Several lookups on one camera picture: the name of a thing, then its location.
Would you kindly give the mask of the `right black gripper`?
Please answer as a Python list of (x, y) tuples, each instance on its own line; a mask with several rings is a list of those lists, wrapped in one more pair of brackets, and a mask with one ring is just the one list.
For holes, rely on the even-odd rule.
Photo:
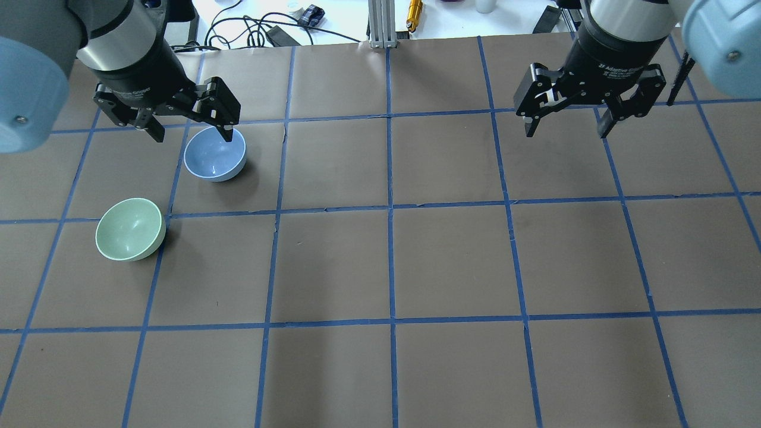
[(514, 109), (525, 135), (533, 137), (543, 117), (571, 103), (607, 106), (598, 120), (602, 139), (618, 122), (649, 114), (666, 85), (661, 66), (652, 63), (664, 40), (623, 40), (595, 21), (583, 21), (562, 68), (534, 62), (518, 85)]

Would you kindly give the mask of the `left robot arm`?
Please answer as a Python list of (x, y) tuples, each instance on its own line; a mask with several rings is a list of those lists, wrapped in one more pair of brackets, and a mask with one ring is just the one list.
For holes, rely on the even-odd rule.
[(97, 77), (93, 103), (115, 125), (161, 143), (159, 117), (185, 117), (232, 141), (239, 101), (222, 78), (191, 80), (164, 37), (195, 15), (192, 1), (3, 1), (2, 153), (47, 141), (75, 62)]

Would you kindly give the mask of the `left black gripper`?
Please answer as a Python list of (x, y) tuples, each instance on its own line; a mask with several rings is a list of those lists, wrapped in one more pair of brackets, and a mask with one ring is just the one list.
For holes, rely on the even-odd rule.
[(191, 81), (162, 36), (147, 54), (121, 70), (92, 70), (98, 78), (95, 105), (117, 127), (142, 130), (163, 143), (165, 130), (158, 116), (183, 116), (211, 125), (230, 143), (240, 122), (240, 102), (220, 77), (201, 85)]

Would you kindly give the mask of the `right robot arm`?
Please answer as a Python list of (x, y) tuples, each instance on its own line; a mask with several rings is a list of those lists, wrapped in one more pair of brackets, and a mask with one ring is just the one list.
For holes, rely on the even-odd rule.
[(715, 89), (759, 98), (758, 1), (563, 1), (582, 20), (559, 70), (535, 62), (514, 95), (515, 113), (532, 137), (543, 117), (569, 106), (606, 106), (598, 135), (649, 114), (666, 87), (654, 56), (675, 28), (684, 52), (668, 103), (695, 64)]

